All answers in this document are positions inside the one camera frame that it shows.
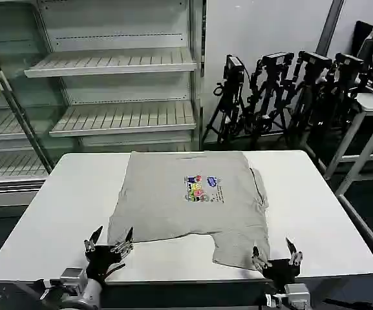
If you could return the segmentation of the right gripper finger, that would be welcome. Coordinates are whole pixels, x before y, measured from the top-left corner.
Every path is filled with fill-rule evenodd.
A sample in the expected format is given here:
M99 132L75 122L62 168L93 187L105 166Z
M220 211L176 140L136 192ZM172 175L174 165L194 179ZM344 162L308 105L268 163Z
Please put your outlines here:
M269 267L268 260L260 254L258 247L255 245L253 246L251 259L256 271L263 271Z
M303 259L303 253L301 251L298 251L295 245L288 238L286 238L286 243L287 243L288 250L291 254L291 258L288 264L294 265L294 266L300 266L302 259Z

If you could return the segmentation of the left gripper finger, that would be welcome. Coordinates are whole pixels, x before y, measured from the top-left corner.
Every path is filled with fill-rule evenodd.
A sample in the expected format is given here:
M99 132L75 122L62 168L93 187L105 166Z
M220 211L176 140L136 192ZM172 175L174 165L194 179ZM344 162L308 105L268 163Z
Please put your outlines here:
M103 230L103 226L99 226L98 229L96 229L90 236L88 240L84 240L84 246L85 246L85 253L99 251L100 246L97 245L97 241L99 240L101 236L101 232Z
M131 227L124 240L117 242L111 249L112 253L118 253L121 256L127 256L133 249L133 227Z

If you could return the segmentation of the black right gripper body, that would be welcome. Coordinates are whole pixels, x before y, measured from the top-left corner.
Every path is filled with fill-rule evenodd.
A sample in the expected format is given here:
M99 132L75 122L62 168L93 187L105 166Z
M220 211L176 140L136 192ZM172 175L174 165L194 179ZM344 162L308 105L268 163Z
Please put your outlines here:
M262 275L272 281L276 291L285 291L286 285L295 283L300 269L300 262L291 262L290 259L271 260L262 270Z

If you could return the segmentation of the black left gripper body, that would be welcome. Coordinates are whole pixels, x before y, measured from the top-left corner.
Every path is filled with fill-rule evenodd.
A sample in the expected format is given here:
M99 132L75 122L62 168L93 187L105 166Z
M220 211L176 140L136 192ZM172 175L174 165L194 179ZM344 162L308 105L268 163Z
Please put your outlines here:
M122 263L125 256L118 253L112 253L113 245L100 245L100 250L85 253L89 262L86 273L87 278L97 281L100 285L105 285L105 280L113 272L125 267Z

